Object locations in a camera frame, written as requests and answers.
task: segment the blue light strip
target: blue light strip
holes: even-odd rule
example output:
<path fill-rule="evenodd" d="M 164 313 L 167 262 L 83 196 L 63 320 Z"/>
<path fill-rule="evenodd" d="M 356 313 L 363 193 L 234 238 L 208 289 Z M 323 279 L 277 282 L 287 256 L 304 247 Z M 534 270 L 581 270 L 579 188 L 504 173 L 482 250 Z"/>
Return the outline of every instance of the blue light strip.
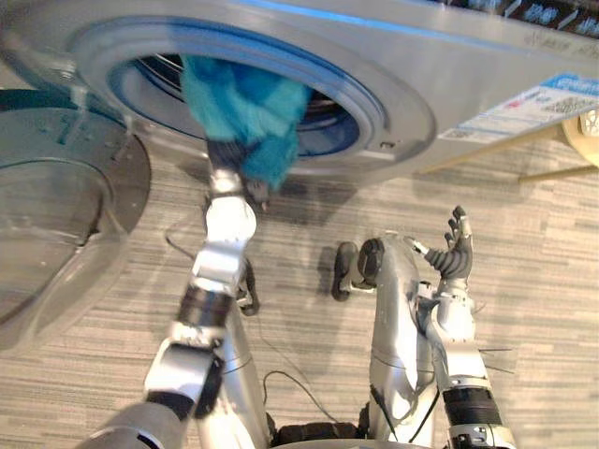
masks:
<path fill-rule="evenodd" d="M 296 5 L 287 5 L 283 3 L 275 3 L 269 0 L 241 0 L 240 3 L 253 6 L 271 9 L 275 11 L 286 12 L 289 14 L 296 14 L 301 16 L 314 17 L 331 22 L 348 23 L 356 26 L 363 26 L 368 28 L 375 28 L 384 31 L 390 31 L 393 33 L 402 33 L 409 36 L 420 36 L 429 39 L 443 40 L 446 42 L 453 42 L 456 44 L 469 45 L 473 47 L 480 47 L 488 50 L 489 48 L 501 51 L 521 51 L 516 47 L 512 47 L 506 44 L 500 44 L 497 42 L 489 42 L 486 40 L 478 39 L 470 36 L 456 36 L 449 33 L 440 31 L 428 30 L 425 28 L 417 28 L 410 25 L 401 25 L 397 23 L 383 22 L 376 19 L 366 19 L 358 16 L 351 16 L 348 14 L 342 14 L 338 12 L 326 11 L 322 9 L 314 9 L 311 7 L 298 7 Z"/>

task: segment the floor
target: floor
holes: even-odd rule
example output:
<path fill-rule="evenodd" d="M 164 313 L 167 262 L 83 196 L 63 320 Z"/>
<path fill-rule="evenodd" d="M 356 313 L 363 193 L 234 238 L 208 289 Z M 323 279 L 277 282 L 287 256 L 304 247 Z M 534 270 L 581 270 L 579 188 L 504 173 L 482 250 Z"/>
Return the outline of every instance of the floor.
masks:
<path fill-rule="evenodd" d="M 165 232 L 189 251 L 203 235 L 201 167 L 152 163 L 150 200 L 119 281 L 64 334 L 0 359 L 0 447 L 72 447 L 140 398 L 190 268 Z M 485 357 L 519 447 L 599 447 L 599 177 L 516 183 L 518 174 L 580 164 L 571 150 L 539 142 L 360 189 L 289 182 L 249 248 L 263 307 L 244 324 L 258 373 L 304 376 L 330 414 L 356 422 L 368 398 L 374 298 L 329 296 L 335 247 L 387 229 L 440 246 L 462 204 L 475 231 L 477 337 L 481 347 L 512 349 Z M 278 425 L 325 419 L 284 377 L 269 379 L 267 408 Z M 435 415 L 442 447 L 441 407 Z M 199 447 L 194 429 L 186 447 Z"/>

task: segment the barcode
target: barcode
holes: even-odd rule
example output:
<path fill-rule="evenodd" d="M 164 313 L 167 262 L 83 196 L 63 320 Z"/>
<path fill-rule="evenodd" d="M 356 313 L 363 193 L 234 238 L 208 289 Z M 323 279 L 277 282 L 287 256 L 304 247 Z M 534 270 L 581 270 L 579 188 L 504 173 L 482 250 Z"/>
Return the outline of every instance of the barcode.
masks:
<path fill-rule="evenodd" d="M 571 114 L 577 110 L 583 110 L 589 106 L 594 105 L 596 102 L 588 98 L 580 98 L 579 96 L 571 96 L 565 98 L 562 101 L 558 101 L 549 106 L 545 106 L 543 110 L 547 112 L 557 112 L 559 114 Z"/>
<path fill-rule="evenodd" d="M 474 131 L 464 131 L 463 129 L 452 129 L 446 132 L 444 138 L 470 138 L 474 134 Z"/>

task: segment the white appliance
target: white appliance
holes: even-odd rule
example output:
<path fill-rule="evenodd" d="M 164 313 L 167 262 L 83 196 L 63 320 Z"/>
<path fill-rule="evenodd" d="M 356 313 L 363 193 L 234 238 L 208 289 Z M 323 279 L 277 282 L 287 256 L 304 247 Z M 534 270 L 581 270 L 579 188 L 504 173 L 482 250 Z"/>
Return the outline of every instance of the white appliance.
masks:
<path fill-rule="evenodd" d="M 13 0 L 0 7 L 0 51 L 34 88 L 181 154 L 204 145 L 177 54 L 266 68 L 321 93 L 293 173 L 380 181 L 595 107 L 598 11 L 590 0 Z"/>

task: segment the black wheel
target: black wheel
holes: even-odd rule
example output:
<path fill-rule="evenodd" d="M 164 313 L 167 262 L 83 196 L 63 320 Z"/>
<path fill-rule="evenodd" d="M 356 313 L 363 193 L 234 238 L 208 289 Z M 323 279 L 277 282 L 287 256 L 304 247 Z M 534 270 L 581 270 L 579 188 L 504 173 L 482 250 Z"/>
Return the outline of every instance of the black wheel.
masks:
<path fill-rule="evenodd" d="M 335 255 L 335 269 L 333 286 L 330 293 L 337 301 L 346 301 L 349 298 L 349 291 L 341 289 L 341 281 L 349 273 L 352 261 L 358 254 L 358 246 L 351 241 L 344 241 L 337 249 Z"/>

